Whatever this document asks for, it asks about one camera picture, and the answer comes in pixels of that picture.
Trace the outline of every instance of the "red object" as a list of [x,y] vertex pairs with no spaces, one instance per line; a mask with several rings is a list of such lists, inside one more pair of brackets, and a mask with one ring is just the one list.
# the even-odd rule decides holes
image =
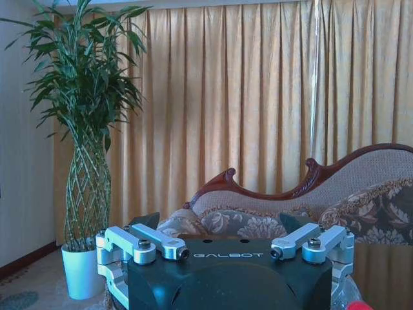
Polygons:
[[374,310],[369,305],[365,304],[364,302],[352,302],[348,307],[347,310]]

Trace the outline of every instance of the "floral cushion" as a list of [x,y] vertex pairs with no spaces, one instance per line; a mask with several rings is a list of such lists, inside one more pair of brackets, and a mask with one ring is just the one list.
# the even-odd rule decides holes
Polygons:
[[180,234],[208,234],[198,217],[191,210],[184,209],[176,211],[173,216],[160,223],[157,230],[174,238]]
[[413,179],[369,187],[328,208],[319,223],[349,227],[357,242],[413,245]]
[[[294,215],[313,216],[307,206],[300,206],[289,211]],[[286,235],[279,221],[279,212],[262,213],[235,207],[216,207],[204,212],[201,223],[208,234],[239,236],[242,238],[277,238]]]

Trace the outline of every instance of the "potted plant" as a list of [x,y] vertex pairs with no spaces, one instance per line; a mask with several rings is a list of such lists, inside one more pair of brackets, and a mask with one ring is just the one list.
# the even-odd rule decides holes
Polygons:
[[[109,128],[118,121],[127,121],[127,110],[141,109],[140,91],[126,76],[128,69],[119,67],[123,61],[130,66],[136,63],[118,51],[117,40],[125,36],[137,55],[145,51],[139,35],[142,32],[133,23],[132,29],[125,24],[146,8],[128,6],[109,14],[102,8],[90,7],[91,0],[78,0],[75,14],[67,17],[58,12],[56,0],[52,6],[33,2],[39,10],[36,15],[42,20],[0,21],[28,28],[20,36],[30,38],[27,60],[38,62],[34,71],[40,74],[40,78],[29,82],[32,109],[43,100],[50,103],[41,112],[38,126],[48,118],[56,118],[66,127],[62,139],[70,134],[74,142],[66,186],[66,243],[62,253],[69,295],[85,299],[104,287],[103,277],[97,275],[94,236],[108,227],[110,172],[105,151],[110,146]],[[91,19],[92,14],[99,17]]]

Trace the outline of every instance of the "rug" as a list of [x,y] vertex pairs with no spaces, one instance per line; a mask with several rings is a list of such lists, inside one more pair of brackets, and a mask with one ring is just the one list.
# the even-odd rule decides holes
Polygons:
[[70,299],[61,251],[56,251],[0,281],[0,310],[106,310],[105,294]]

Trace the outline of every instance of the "white flower pot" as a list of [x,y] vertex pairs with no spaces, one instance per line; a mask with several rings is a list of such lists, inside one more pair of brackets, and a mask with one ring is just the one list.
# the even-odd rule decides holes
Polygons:
[[105,278],[97,274],[96,250],[69,252],[64,245],[62,255],[70,298],[82,300],[103,292]]

